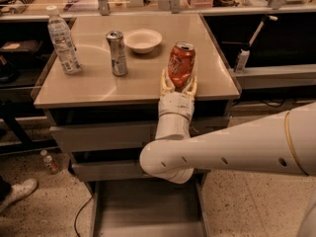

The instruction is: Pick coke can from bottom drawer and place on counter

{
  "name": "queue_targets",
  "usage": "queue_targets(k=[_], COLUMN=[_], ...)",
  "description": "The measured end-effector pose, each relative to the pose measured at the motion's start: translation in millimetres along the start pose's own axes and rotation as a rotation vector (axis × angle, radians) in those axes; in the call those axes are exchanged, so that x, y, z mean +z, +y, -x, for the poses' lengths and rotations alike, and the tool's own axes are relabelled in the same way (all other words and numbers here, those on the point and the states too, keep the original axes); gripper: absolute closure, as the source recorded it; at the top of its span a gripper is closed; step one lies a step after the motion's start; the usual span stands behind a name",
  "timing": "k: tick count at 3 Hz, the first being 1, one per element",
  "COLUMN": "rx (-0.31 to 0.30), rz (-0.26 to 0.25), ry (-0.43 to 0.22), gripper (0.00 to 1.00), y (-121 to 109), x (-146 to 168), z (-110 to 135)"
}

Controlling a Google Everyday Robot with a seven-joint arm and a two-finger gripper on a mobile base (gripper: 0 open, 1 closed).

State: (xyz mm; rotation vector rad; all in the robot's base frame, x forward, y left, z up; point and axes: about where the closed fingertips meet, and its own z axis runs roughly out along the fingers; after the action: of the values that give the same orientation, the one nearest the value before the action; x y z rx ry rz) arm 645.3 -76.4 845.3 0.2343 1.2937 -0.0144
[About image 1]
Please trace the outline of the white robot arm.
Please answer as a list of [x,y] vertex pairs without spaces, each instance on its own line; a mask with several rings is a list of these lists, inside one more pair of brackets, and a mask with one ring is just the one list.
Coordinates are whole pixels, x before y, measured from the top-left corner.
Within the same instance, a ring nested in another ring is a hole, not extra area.
[[155,140],[140,153],[142,170],[176,184],[195,169],[316,176],[316,103],[191,137],[198,79],[178,87],[163,69]]

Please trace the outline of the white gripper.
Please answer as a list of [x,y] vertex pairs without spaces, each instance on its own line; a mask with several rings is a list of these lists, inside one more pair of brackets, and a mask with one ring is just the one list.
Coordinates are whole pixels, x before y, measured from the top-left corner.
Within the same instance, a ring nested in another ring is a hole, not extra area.
[[195,99],[198,87],[198,78],[192,74],[187,80],[183,93],[174,92],[175,86],[169,78],[168,70],[163,69],[160,79],[160,100],[158,116],[178,115],[191,120],[195,111]]

